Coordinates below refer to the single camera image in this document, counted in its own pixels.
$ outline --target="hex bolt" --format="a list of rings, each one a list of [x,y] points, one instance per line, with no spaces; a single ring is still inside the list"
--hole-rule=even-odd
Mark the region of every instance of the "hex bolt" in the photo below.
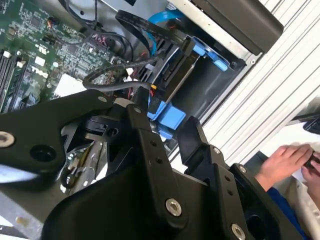
[[[182,214],[181,205],[174,198],[170,198],[165,201],[165,208],[172,216],[179,217]]]
[[[15,143],[15,137],[6,132],[0,131],[0,148],[8,148]]]
[[[216,154],[220,154],[221,153],[221,151],[216,147],[213,148],[213,151],[215,151]]]
[[[238,240],[246,240],[246,234],[237,224],[231,225],[231,230],[233,234],[238,238]]]
[[[245,167],[242,166],[242,165],[239,166],[239,169],[240,169],[240,171],[243,172],[244,174],[247,172],[247,170],[245,169]]]
[[[142,113],[141,110],[140,110],[139,108],[137,108],[137,107],[134,107],[133,109],[134,109],[138,114]]]
[[[101,102],[104,102],[104,103],[107,102],[107,99],[105,99],[103,96],[99,96],[98,99],[99,99]]]

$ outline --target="chip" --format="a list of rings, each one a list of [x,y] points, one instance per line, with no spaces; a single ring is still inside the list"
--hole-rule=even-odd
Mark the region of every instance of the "chip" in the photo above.
[[[30,24],[38,29],[38,28],[40,28],[40,25],[41,25],[41,19],[33,16],[31,18]]]
[[[70,45],[68,51],[72,54],[75,54],[78,48],[75,45]]]
[[[12,28],[12,27],[9,27],[8,34],[11,35],[11,36],[14,36],[16,34],[16,30],[14,28]]]

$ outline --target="blue plastic tab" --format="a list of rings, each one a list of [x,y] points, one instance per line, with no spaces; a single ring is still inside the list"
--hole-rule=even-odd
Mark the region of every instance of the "blue plastic tab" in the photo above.
[[[162,113],[162,111],[165,109],[166,106],[167,106],[166,103],[164,101],[161,101],[160,106],[155,114],[152,114],[150,112],[147,113],[148,118],[151,119],[151,121],[156,120],[158,118],[158,116]]]
[[[200,56],[204,56],[206,54],[205,49],[198,43],[193,47],[193,51],[195,51]]]
[[[186,114],[174,107],[170,102],[158,116],[157,120],[161,125],[176,130],[185,117]]]
[[[158,125],[158,133],[160,134],[161,137],[165,138],[165,139],[172,139],[173,134],[170,132],[170,129],[166,126],[163,125]]]
[[[228,65],[223,61],[215,52],[208,52],[208,56],[212,59],[214,65],[216,65],[221,71],[228,70]]]

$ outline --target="black cable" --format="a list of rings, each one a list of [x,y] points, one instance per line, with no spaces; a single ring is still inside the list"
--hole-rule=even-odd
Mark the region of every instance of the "black cable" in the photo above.
[[[94,0],[94,27],[93,29],[96,30],[98,25],[98,0]]]
[[[65,0],[65,8],[67,10],[67,12],[73,16],[74,19],[76,19],[82,26],[87,26],[88,27],[88,24],[85,20],[83,20],[81,17],[79,17],[71,8],[70,8],[70,0]],[[125,37],[125,36],[122,36],[116,32],[109,32],[109,31],[106,31],[106,32],[101,32],[101,31],[97,31],[97,30],[94,30],[92,29],[91,27],[89,27],[87,29],[89,31],[89,33],[91,35],[93,34],[98,34],[100,36],[107,36],[107,37],[110,37],[110,36],[114,36],[114,37],[117,37],[117,38],[121,38],[122,40],[125,40],[129,47],[130,47],[130,50],[131,50],[131,61],[134,60],[134,48],[131,44],[131,42]]]
[[[102,74],[105,74],[109,71],[145,66],[147,64],[156,62],[159,59],[164,58],[165,56],[166,56],[166,53],[164,51],[161,51],[158,55],[152,56],[148,59],[98,68],[95,71],[89,73],[87,76],[85,76],[82,84],[86,89],[96,89],[102,92],[111,92],[111,91],[117,91],[117,90],[127,89],[127,88],[136,88],[136,87],[144,87],[146,89],[150,89],[152,84],[149,82],[142,82],[142,81],[121,82],[121,83],[115,83],[115,84],[109,84],[109,85],[99,85],[91,82],[96,78],[98,78],[99,76],[101,76]]]
[[[160,37],[168,42],[171,42],[179,47],[183,46],[184,40],[173,34],[171,31],[157,26],[144,18],[134,15],[130,12],[119,10],[115,15],[115,19],[131,34],[133,34],[147,48],[151,55],[151,50],[148,40],[139,31],[140,29],[152,34],[155,37]]]

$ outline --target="blue drive bracket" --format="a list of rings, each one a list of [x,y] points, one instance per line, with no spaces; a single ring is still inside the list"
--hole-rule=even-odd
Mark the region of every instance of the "blue drive bracket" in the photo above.
[[[193,51],[195,51],[200,56],[207,55],[209,58],[212,59],[212,63],[216,65],[221,71],[225,72],[228,70],[230,64],[228,61],[223,59],[217,52],[215,52],[213,49],[209,48],[208,46],[205,46],[195,38],[193,38],[193,41],[195,42],[195,46],[193,48]]]

